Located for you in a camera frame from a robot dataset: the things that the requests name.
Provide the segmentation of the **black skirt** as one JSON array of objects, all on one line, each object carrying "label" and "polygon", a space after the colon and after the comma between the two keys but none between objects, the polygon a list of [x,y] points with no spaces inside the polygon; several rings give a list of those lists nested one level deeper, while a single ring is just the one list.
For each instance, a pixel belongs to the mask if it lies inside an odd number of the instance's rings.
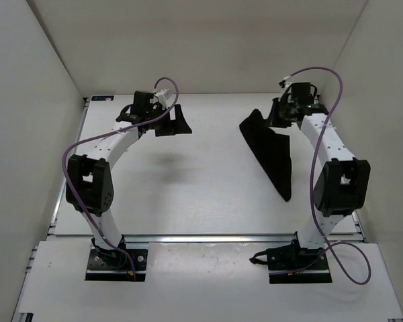
[{"label": "black skirt", "polygon": [[240,132],[269,180],[285,202],[292,197],[289,136],[270,129],[258,109],[239,124]]}]

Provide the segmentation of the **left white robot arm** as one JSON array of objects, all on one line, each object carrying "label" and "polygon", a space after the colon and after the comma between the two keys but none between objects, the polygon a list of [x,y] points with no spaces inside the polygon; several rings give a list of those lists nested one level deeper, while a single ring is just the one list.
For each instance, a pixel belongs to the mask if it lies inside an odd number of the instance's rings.
[{"label": "left white robot arm", "polygon": [[160,99],[149,99],[125,106],[109,132],[81,140],[80,144],[96,143],[87,153],[66,150],[62,157],[66,201],[85,218],[99,257],[113,267],[123,265],[129,255],[110,210],[114,200],[111,172],[124,152],[150,130],[157,137],[192,133],[179,104],[166,107]]}]

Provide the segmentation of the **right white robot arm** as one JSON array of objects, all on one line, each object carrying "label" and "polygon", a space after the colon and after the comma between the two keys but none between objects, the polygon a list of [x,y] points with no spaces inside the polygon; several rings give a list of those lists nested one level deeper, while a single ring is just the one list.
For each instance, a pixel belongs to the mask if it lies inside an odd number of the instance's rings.
[{"label": "right white robot arm", "polygon": [[312,218],[296,233],[298,246],[287,259],[294,268],[304,268],[312,253],[323,247],[335,226],[365,202],[371,167],[358,159],[340,139],[324,105],[296,105],[273,100],[267,124],[290,127],[296,124],[314,148],[310,170]]}]

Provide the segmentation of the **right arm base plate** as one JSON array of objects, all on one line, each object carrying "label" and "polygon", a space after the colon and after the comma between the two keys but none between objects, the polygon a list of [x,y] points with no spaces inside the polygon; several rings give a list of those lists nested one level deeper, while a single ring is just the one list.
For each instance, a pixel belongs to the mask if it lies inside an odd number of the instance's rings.
[{"label": "right arm base plate", "polygon": [[322,249],[304,252],[292,245],[267,249],[270,284],[332,283],[330,268]]}]

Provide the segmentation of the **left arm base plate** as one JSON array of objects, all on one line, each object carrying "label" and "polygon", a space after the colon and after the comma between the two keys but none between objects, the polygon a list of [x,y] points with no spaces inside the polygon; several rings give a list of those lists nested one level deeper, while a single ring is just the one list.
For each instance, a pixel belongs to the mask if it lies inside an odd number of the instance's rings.
[{"label": "left arm base plate", "polygon": [[85,280],[87,281],[120,281],[144,282],[148,260],[148,249],[127,249],[134,263],[134,270],[123,254],[118,259],[107,259],[95,248],[91,248],[87,261]]}]

